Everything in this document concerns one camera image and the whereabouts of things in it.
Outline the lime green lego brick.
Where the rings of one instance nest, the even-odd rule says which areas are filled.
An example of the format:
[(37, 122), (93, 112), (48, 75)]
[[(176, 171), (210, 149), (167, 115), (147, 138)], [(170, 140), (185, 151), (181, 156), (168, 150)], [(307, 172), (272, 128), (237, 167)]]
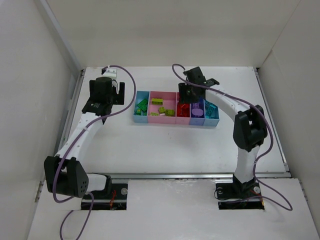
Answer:
[(151, 103), (153, 105), (163, 105), (164, 100), (162, 98), (152, 98)]

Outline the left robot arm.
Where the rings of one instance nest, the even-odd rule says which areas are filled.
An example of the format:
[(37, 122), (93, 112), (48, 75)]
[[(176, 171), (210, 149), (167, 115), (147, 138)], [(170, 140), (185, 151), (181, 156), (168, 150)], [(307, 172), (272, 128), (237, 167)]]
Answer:
[(45, 179), (50, 193), (82, 198), (91, 191), (106, 190), (109, 177), (88, 174), (81, 161), (94, 136), (105, 123), (114, 105), (125, 103), (125, 83), (117, 83), (110, 77), (98, 77), (89, 81), (89, 98), (80, 120), (64, 146), (44, 161)]

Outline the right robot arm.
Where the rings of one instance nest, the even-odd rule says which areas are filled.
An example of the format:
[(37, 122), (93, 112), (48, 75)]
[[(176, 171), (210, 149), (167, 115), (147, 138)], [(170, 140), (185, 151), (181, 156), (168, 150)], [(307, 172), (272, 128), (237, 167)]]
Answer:
[(268, 135), (264, 110), (246, 100), (232, 96), (213, 79), (207, 79), (200, 67), (184, 70), (185, 78), (178, 85), (179, 102), (193, 104), (203, 99), (216, 105), (233, 121), (233, 141), (238, 147), (237, 166), (231, 184), (221, 183), (218, 189), (230, 191), (235, 197), (254, 187), (254, 167), (260, 146)]

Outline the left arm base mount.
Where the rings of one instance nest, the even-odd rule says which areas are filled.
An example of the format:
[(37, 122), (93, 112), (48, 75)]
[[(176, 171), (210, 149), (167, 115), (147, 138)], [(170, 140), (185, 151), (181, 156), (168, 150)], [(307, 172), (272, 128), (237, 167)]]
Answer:
[(93, 211), (125, 211), (127, 209), (127, 183), (113, 183), (110, 190), (93, 191), (92, 194)]

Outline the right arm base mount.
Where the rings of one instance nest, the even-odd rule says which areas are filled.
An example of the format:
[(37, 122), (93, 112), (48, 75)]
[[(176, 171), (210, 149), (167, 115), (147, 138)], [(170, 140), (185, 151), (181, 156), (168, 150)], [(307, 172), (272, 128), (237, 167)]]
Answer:
[(248, 189), (238, 192), (231, 182), (215, 184), (214, 197), (218, 200), (219, 210), (264, 210), (260, 185), (255, 183)]

